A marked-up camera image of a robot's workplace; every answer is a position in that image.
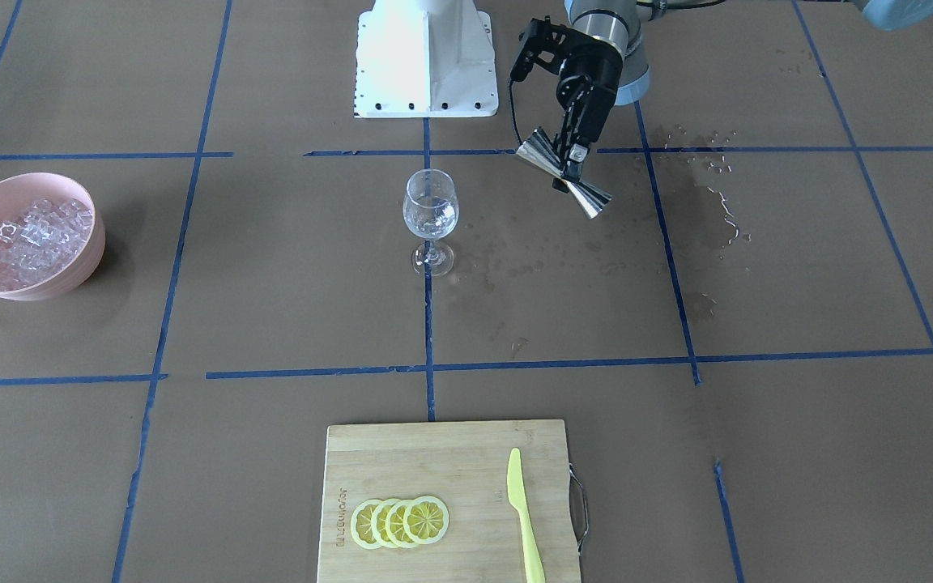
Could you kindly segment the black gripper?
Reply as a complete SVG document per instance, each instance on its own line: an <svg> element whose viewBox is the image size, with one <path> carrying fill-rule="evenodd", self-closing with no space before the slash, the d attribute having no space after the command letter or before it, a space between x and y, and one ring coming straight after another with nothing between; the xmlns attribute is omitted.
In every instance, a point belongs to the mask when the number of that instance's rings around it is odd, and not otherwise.
<svg viewBox="0 0 933 583"><path fill-rule="evenodd" d="M564 110L552 151L558 177L552 188L580 185L591 144L599 140L617 100L623 60L617 49L571 49L559 71L556 99Z"/></svg>

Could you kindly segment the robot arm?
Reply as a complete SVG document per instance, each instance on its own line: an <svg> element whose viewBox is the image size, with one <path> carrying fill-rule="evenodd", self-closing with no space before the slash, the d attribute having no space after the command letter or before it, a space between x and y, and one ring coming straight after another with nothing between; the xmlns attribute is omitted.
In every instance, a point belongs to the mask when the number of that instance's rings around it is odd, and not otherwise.
<svg viewBox="0 0 933 583"><path fill-rule="evenodd" d="M643 24L670 12L714 5L714 1L566 1L567 25L549 19L530 23L535 40L543 40L543 51L552 55L552 61L541 66L558 77L556 100L564 119L554 151L562 177L579 182L586 155L601 137L611 108L634 104L648 92L651 73Z"/></svg>

